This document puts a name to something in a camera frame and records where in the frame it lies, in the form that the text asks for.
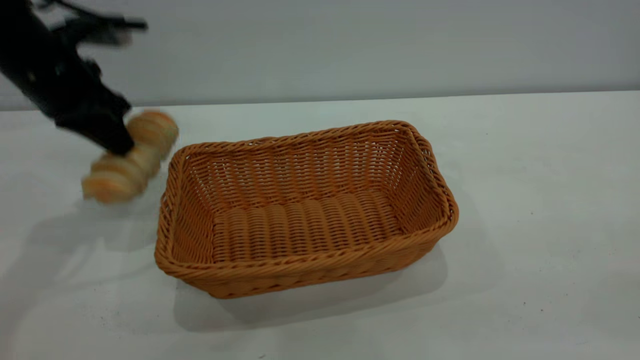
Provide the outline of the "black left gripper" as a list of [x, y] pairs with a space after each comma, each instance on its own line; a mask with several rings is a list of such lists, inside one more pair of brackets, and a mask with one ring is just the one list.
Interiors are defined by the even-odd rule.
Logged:
[[1, 2], [1, 73], [58, 128], [124, 156], [135, 145], [123, 117], [130, 103], [80, 57], [81, 43], [122, 46], [131, 18], [68, 0]]

